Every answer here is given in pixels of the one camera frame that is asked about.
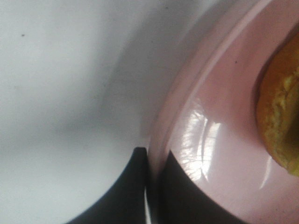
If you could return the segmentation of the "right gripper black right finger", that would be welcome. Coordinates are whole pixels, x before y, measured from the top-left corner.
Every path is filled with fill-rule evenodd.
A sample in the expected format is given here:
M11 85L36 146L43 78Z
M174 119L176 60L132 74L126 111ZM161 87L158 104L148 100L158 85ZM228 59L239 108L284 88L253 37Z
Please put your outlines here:
M169 152L160 175L158 222L160 224L242 224L219 206L186 175Z

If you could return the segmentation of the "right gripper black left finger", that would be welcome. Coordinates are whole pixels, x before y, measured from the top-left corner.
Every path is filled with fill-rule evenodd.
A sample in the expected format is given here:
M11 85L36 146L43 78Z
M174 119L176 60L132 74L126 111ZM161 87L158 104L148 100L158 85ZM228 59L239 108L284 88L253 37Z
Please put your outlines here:
M70 224L145 224L145 187L148 174L147 151L136 147L112 187Z

